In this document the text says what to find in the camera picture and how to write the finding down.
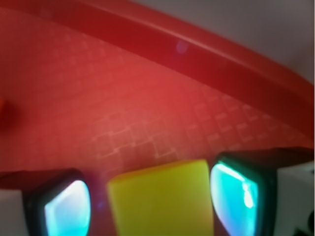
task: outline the yellow plastic piece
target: yellow plastic piece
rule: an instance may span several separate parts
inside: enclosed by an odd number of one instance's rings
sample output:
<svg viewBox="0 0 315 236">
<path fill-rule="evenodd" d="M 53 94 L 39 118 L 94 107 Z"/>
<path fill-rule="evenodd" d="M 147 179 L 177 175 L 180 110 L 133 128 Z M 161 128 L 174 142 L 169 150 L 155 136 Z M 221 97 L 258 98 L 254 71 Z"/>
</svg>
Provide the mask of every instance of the yellow plastic piece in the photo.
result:
<svg viewBox="0 0 315 236">
<path fill-rule="evenodd" d="M 119 175 L 107 185 L 122 236 L 213 235 L 209 168 L 179 161 Z"/>
</svg>

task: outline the white casing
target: white casing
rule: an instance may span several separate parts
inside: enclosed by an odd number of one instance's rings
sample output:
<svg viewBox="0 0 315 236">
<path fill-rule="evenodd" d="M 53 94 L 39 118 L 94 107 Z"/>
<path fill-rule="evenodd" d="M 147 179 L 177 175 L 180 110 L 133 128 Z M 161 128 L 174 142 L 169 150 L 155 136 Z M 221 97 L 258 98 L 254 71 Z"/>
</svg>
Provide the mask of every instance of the white casing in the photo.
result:
<svg viewBox="0 0 315 236">
<path fill-rule="evenodd" d="M 0 189 L 0 236 L 28 236 L 22 192 Z"/>
<path fill-rule="evenodd" d="M 275 236 L 292 236 L 296 229 L 314 235 L 308 218 L 314 211 L 314 161 L 280 168 Z"/>
</svg>

